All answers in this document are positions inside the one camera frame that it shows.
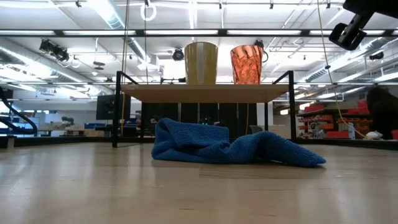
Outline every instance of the chair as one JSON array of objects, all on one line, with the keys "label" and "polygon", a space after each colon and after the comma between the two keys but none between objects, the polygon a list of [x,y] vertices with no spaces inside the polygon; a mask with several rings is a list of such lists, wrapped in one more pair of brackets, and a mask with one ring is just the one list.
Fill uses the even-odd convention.
[{"label": "chair", "polygon": [[257,125],[250,125],[249,126],[251,128],[251,132],[254,133],[258,133],[260,131],[263,131],[262,128],[260,126]]}]

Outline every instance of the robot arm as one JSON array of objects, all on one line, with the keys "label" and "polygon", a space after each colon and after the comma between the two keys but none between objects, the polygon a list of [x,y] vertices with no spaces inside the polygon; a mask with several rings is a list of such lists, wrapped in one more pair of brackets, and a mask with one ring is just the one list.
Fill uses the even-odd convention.
[{"label": "robot arm", "polygon": [[346,49],[355,50],[366,33],[362,30],[375,12],[398,19],[396,0],[346,0],[343,8],[356,15],[347,24],[340,23],[329,36],[329,40]]}]

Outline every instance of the table top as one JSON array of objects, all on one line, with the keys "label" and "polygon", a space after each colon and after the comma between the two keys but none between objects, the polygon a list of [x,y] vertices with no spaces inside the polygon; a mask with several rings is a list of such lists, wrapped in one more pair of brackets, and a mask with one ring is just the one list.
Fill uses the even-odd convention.
[{"label": "table top", "polygon": [[288,85],[122,85],[145,103],[267,103],[289,91]]}]

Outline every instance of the blue towel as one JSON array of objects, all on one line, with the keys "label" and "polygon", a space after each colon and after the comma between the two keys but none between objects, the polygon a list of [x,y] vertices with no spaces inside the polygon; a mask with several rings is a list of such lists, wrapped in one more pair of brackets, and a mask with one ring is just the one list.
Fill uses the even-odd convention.
[{"label": "blue towel", "polygon": [[322,157],[274,133],[262,131],[241,136],[229,143],[228,128],[179,123],[168,118],[156,125],[154,159],[243,164],[257,158],[299,167],[315,167],[326,162]]}]

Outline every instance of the light wood floor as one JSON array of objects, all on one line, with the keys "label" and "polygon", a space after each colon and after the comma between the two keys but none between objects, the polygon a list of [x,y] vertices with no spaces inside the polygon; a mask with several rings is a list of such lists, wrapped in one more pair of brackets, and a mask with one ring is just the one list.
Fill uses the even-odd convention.
[{"label": "light wood floor", "polygon": [[0,152],[0,223],[397,223],[398,152],[308,146],[317,169],[154,161],[151,144]]}]

